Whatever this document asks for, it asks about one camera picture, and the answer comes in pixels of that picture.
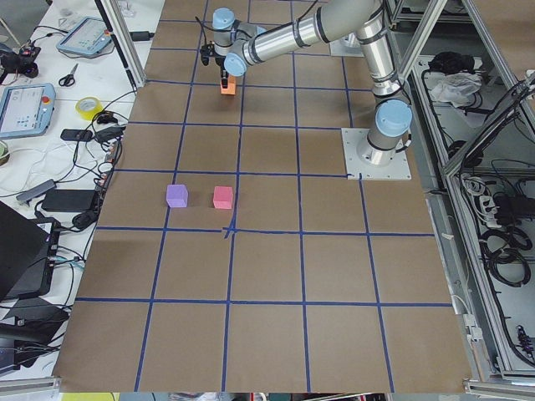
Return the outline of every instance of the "camera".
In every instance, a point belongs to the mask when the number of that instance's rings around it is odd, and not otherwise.
[[[6,74],[22,74],[35,78],[39,74],[38,65],[34,62],[41,48],[25,44],[18,53],[0,50],[0,63]]]

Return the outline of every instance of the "white table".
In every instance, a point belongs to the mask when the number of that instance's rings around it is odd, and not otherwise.
[[[165,0],[134,0],[133,9],[136,11],[134,18],[126,18],[130,31],[154,32],[156,30],[161,9]],[[93,2],[87,2],[84,6],[76,10],[79,16],[99,17],[96,6]],[[59,10],[53,5],[47,11],[41,25],[58,26],[60,15]],[[38,28],[32,38],[39,38],[53,30]],[[55,47],[61,40],[60,35],[53,35],[49,38],[39,40],[36,45],[42,48],[41,54],[36,59],[39,67],[39,75],[35,79],[21,77],[14,85],[51,83],[57,94],[54,104],[54,112],[50,126],[44,135],[33,138],[21,138],[7,140],[9,150],[12,152],[9,162],[0,166],[0,196],[9,195],[21,190],[32,188],[48,179],[61,178],[72,166],[74,143],[62,141],[59,136],[65,128],[82,129],[88,125],[88,121],[81,118],[75,111],[76,102],[86,96],[95,96],[100,99],[104,106],[111,100],[132,90],[130,82],[120,62],[117,51],[100,58],[71,59],[59,53]],[[138,42],[135,44],[141,62],[145,65],[149,51],[150,42]],[[61,88],[58,80],[67,74],[71,68],[79,63],[75,74],[76,84],[71,88]],[[11,82],[12,75],[8,75],[5,83]],[[5,87],[0,87],[0,94]],[[113,111],[128,117],[132,110],[135,96],[128,95],[121,101],[111,106]],[[99,144],[90,142],[89,150],[94,155],[92,157],[86,151],[84,144],[79,147],[78,163],[92,168],[95,164],[104,159],[104,152]],[[69,179],[75,179],[83,175],[85,170],[75,169]],[[93,189],[94,176],[89,174],[80,180],[68,184],[60,184],[59,188],[66,189]],[[0,198],[0,201],[11,206],[27,218],[33,218],[33,200],[29,206],[18,204],[15,196]],[[70,226],[70,222],[75,213],[54,213],[53,216],[64,226]],[[81,233],[62,233],[59,244],[80,253],[84,251],[93,226]],[[70,257],[68,252],[59,251],[59,256]],[[82,270],[74,268],[73,291],[66,299],[71,286],[72,271],[69,265],[58,267],[54,270],[50,292],[43,298],[53,304],[72,304],[74,301]],[[3,306],[12,306],[14,302],[3,303]],[[5,316],[7,311],[0,311],[0,317]],[[62,333],[66,328],[66,323],[60,328],[58,333]],[[58,345],[61,340],[51,345]],[[0,380],[17,380],[27,378],[46,378],[51,376],[58,353],[38,358],[31,368],[21,368],[18,371],[3,375]]]

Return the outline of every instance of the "laptop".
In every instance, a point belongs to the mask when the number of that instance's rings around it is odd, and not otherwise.
[[[45,231],[47,236],[26,271],[4,297],[5,300],[34,298],[50,291],[52,273],[54,272],[54,261],[51,258],[56,256],[58,249],[59,232],[56,228],[58,228],[59,223],[51,217],[30,221]]]
[[[0,300],[36,264],[49,234],[0,202]]]

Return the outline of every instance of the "scissors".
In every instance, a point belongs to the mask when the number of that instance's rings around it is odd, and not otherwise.
[[[73,69],[70,70],[70,73],[68,73],[67,75],[65,75],[63,78],[61,78],[58,81],[59,86],[65,86],[67,88],[69,86],[73,86],[74,83],[76,82],[76,79],[74,79],[74,73],[76,72],[77,68],[78,68],[78,63],[74,65]]]

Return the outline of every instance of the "metal shelf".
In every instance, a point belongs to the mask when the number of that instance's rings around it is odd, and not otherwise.
[[[420,21],[429,4],[429,0],[386,0],[390,21]],[[449,0],[439,18],[444,23],[469,23],[470,17],[462,4]]]
[[[470,140],[481,132],[481,127],[473,124],[461,111],[453,108],[449,104],[429,103],[428,97],[425,94],[426,88],[422,82],[421,74],[428,67],[428,62],[431,61],[432,56],[420,56],[413,69],[413,79],[415,83],[416,94],[421,104],[421,111],[425,117],[426,125],[431,135],[431,140],[436,151],[439,161],[439,166],[445,166],[450,157],[447,153],[447,146],[453,140]],[[431,73],[426,76],[426,86],[432,89],[439,79],[443,77],[439,73]],[[505,85],[491,85],[482,88],[481,93],[484,104],[489,104],[490,108],[505,94],[507,86]],[[433,109],[438,115],[442,129],[451,137],[444,138],[444,135],[439,129],[436,118],[433,114]],[[512,138],[514,138],[514,149],[512,148]],[[475,169],[474,174],[495,173],[495,168],[499,169],[500,173],[507,174],[510,177],[518,177],[525,174],[531,174],[528,168],[521,168],[520,165],[496,163],[492,165],[492,160],[496,159],[519,159],[531,160],[533,154],[533,143],[529,139],[521,136],[515,127],[508,126],[503,130],[492,143],[491,146],[485,149],[485,157],[482,163]],[[515,379],[517,381],[524,381],[524,383],[532,383],[535,380],[535,368],[524,363],[512,351],[507,340],[507,333],[512,338],[513,342],[517,341],[516,325],[523,325],[528,334],[535,332],[535,317],[532,314],[530,305],[535,299],[535,281],[530,281],[526,286],[521,288],[508,287],[494,278],[487,275],[485,267],[482,262],[481,250],[479,246],[479,239],[476,234],[474,220],[471,212],[467,208],[466,202],[461,194],[461,184],[454,174],[443,174],[443,180],[448,189],[449,198],[453,206],[453,211],[456,216],[456,222],[460,228],[462,243],[464,244],[466,256],[470,261],[473,276],[475,277],[477,287],[479,289],[479,296],[481,297],[484,308],[485,319],[488,321],[491,331],[491,340],[496,345],[497,355],[495,355],[496,362],[499,366],[499,371],[504,379]],[[535,196],[535,188],[532,189],[531,196]],[[480,229],[485,231],[486,228],[480,225]],[[535,239],[535,223],[529,222],[522,225],[522,229],[533,239]],[[532,266],[535,266],[535,251],[531,250],[526,253],[527,259]],[[518,264],[503,265],[501,268],[510,271],[518,272]],[[499,292],[497,298],[502,305],[503,313],[510,317],[507,319],[507,332],[502,325],[502,316],[497,303],[494,300],[494,290]],[[463,293],[463,297],[468,297],[470,294]],[[483,380],[490,379],[492,375],[491,369],[484,373]]]

